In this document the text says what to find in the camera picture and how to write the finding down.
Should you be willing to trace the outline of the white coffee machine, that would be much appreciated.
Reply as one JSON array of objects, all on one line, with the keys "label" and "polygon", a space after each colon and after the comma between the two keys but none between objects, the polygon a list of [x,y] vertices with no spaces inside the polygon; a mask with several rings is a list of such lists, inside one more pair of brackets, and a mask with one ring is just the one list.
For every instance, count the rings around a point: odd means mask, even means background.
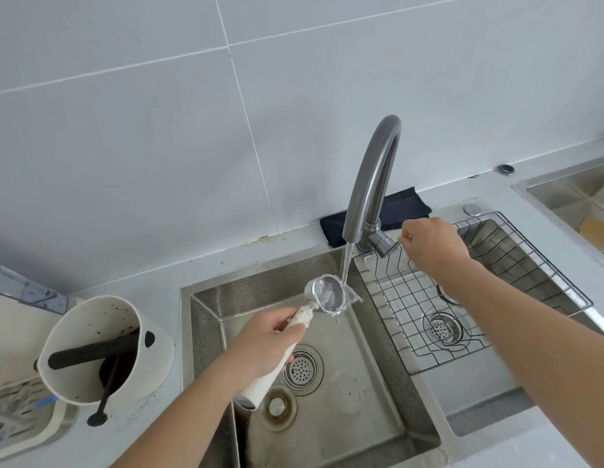
[{"label": "white coffee machine", "polygon": [[34,377],[51,330],[83,301],[0,266],[0,387]]}]

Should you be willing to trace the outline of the round stained sink plug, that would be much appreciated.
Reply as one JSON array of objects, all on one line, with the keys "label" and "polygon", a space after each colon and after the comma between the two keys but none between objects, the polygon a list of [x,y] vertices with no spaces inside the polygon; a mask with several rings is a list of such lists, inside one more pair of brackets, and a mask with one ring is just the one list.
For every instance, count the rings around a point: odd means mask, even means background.
[{"label": "round stained sink plug", "polygon": [[266,430],[282,432],[295,421],[297,410],[297,400],[291,390],[285,385],[273,385],[259,406],[258,420]]}]

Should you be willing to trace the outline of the round steel drain strainer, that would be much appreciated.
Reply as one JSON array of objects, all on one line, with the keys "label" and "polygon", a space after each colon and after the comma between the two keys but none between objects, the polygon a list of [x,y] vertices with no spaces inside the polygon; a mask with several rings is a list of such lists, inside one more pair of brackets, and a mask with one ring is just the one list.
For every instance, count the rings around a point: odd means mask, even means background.
[{"label": "round steel drain strainer", "polygon": [[422,317],[423,330],[432,344],[449,349],[462,343],[466,331],[462,323],[446,311],[433,311]]},{"label": "round steel drain strainer", "polygon": [[277,380],[287,386],[295,396],[308,396],[322,383],[322,357],[313,346],[306,344],[296,346],[291,355],[293,360],[285,364]]}]

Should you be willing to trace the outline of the stainless steel double sink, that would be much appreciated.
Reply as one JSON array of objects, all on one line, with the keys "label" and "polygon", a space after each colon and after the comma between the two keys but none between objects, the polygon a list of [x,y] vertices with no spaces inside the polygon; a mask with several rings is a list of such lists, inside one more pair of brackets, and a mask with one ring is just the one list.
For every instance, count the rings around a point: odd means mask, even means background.
[{"label": "stainless steel double sink", "polygon": [[[498,212],[479,199],[470,203],[481,207],[481,216]],[[463,212],[464,205],[432,215],[453,224],[476,218]],[[410,375],[355,257],[347,283],[362,301],[338,317],[314,314],[300,345],[321,355],[324,376],[315,392],[295,396],[292,425],[268,431],[258,409],[232,402],[200,468],[386,468],[402,462],[442,467],[537,424],[528,417],[534,402],[492,346]],[[343,248],[322,244],[182,288],[184,385],[228,348],[253,314],[302,306],[307,282],[337,274],[342,259]],[[594,303],[586,313],[604,336]]]}]

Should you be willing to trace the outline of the person's left hand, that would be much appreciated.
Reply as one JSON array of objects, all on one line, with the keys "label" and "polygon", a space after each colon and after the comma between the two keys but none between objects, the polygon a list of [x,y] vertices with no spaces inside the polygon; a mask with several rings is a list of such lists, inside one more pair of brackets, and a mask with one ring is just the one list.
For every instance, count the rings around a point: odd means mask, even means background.
[{"label": "person's left hand", "polygon": [[267,329],[265,311],[253,314],[225,352],[235,371],[235,391],[240,392],[256,378],[273,371],[284,352],[291,345],[298,344],[305,331],[302,324],[285,329]]}]

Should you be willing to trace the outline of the person's left forearm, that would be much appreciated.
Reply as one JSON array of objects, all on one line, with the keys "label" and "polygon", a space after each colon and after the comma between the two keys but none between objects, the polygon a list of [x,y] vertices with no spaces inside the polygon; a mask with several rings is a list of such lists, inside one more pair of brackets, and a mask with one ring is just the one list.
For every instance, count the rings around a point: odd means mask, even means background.
[{"label": "person's left forearm", "polygon": [[111,468],[198,468],[233,397],[274,367],[274,362],[257,352],[226,351]]}]

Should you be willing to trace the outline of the person's right forearm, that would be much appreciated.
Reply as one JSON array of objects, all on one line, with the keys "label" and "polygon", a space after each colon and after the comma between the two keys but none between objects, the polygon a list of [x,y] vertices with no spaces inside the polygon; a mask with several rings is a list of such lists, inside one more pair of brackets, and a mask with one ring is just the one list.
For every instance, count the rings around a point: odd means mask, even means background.
[{"label": "person's right forearm", "polygon": [[469,258],[435,279],[493,344],[532,401],[592,468],[604,468],[604,337]]}]

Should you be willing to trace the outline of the black folded cloth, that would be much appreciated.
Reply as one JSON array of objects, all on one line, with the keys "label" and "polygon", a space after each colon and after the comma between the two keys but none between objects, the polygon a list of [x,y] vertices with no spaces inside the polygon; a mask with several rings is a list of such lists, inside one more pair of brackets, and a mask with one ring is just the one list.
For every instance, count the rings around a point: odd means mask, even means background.
[{"label": "black folded cloth", "polygon": [[[400,229],[405,220],[429,218],[431,212],[432,209],[423,202],[414,187],[387,195],[379,215],[381,230]],[[320,219],[322,232],[332,248],[339,248],[346,243],[342,237],[345,219],[345,210]]]}]

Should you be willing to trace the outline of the white knock box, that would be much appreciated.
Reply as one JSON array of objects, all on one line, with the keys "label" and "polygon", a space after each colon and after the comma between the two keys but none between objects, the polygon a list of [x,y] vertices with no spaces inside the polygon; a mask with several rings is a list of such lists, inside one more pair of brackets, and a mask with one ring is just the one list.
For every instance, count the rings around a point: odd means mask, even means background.
[{"label": "white knock box", "polygon": [[173,338],[152,322],[138,307],[117,296],[97,296],[73,307],[51,330],[37,370],[46,387],[59,399],[76,406],[93,406],[103,397],[100,380],[102,362],[84,362],[64,369],[52,369],[52,354],[80,346],[138,336],[135,361],[123,384],[110,396],[111,403],[134,402],[153,393],[171,370]]}]

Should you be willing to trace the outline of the white slotted drip tray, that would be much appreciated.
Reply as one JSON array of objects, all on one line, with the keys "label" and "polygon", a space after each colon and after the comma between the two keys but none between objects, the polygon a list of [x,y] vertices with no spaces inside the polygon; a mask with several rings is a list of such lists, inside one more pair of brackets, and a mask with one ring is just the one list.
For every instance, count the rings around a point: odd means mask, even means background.
[{"label": "white slotted drip tray", "polygon": [[40,377],[0,385],[0,462],[62,438],[74,425],[79,408],[58,400],[39,410],[32,405],[54,395]]}]

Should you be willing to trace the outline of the person's right hand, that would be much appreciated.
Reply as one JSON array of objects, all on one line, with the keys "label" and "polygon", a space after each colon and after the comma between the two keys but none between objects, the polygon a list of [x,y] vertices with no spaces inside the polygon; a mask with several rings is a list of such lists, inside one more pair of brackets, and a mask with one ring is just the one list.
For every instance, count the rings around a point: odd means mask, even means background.
[{"label": "person's right hand", "polygon": [[439,217],[423,220],[423,269],[441,284],[452,289],[465,282],[462,271],[469,271],[472,260],[456,228]]}]

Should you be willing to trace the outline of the black stirring tool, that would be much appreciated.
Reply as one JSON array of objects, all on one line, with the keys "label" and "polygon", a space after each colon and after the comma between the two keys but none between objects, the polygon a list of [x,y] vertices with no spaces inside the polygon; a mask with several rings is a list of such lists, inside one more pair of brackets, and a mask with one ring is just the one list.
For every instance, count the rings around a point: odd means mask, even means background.
[{"label": "black stirring tool", "polygon": [[100,427],[107,422],[108,416],[105,412],[106,405],[109,397],[112,393],[115,377],[119,369],[122,360],[122,355],[117,355],[107,358],[101,366],[100,375],[103,377],[102,382],[104,383],[103,395],[98,404],[98,408],[95,413],[87,419],[87,425],[89,427]]}]

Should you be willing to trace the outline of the white-handled portafilter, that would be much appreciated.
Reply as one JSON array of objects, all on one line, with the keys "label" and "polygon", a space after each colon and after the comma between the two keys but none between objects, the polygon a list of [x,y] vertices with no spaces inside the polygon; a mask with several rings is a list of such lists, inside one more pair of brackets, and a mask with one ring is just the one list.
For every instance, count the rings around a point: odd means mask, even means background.
[{"label": "white-handled portafilter", "polygon": [[[309,281],[305,286],[304,297],[305,304],[288,321],[288,327],[302,324],[308,328],[315,313],[338,316],[348,310],[353,303],[361,301],[349,285],[338,276],[328,274]],[[293,344],[284,352],[282,360],[273,371],[256,378],[238,393],[233,399],[235,403],[244,410],[258,409],[296,346],[297,344]]]}]

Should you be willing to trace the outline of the grey curved faucet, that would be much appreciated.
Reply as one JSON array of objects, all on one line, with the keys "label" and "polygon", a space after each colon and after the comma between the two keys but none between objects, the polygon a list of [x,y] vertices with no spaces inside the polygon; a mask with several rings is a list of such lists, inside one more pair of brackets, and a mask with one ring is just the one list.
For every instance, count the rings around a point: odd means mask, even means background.
[{"label": "grey curved faucet", "polygon": [[398,244],[381,229],[381,208],[398,150],[401,120],[396,115],[384,117],[374,131],[346,210],[343,239],[362,252],[374,251],[385,258]]}]

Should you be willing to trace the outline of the steel sink basin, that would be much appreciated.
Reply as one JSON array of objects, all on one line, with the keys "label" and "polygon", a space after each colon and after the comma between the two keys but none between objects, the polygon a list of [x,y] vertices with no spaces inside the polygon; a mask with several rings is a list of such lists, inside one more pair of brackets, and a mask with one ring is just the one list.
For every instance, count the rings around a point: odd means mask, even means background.
[{"label": "steel sink basin", "polygon": [[604,157],[512,188],[604,267]]}]

